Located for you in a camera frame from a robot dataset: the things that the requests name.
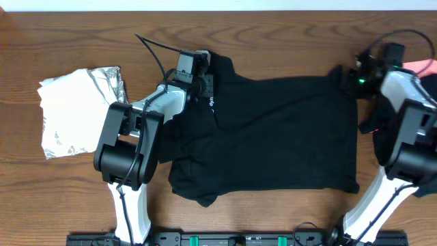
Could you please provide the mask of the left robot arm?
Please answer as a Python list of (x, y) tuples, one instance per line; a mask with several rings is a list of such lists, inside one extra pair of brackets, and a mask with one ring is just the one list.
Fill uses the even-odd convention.
[(133, 103), (109, 106), (94, 153), (94, 168), (113, 195), (117, 225), (109, 242), (144, 245), (152, 224), (147, 184), (158, 164), (165, 122), (199, 97), (211, 97), (213, 76), (208, 51), (181, 50), (176, 68), (165, 73), (156, 91)]

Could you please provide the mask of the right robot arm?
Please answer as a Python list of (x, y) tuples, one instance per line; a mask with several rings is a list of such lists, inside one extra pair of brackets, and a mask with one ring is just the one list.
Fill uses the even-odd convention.
[(358, 204), (332, 229), (327, 245), (396, 244), (381, 238), (380, 228), (407, 197), (436, 182), (436, 100), (417, 73), (403, 67), (404, 52), (404, 45), (393, 42), (383, 44), (376, 56), (367, 48), (341, 82), (345, 94), (375, 100), (358, 128), (373, 133), (380, 166)]

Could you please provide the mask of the black t-shirt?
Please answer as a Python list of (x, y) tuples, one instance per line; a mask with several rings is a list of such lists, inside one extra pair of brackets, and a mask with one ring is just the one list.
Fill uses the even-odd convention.
[(201, 206), (234, 191), (336, 189), (357, 193), (356, 101), (341, 66), (324, 76), (256, 81), (213, 54), (214, 95), (163, 126), (158, 160), (172, 191)]

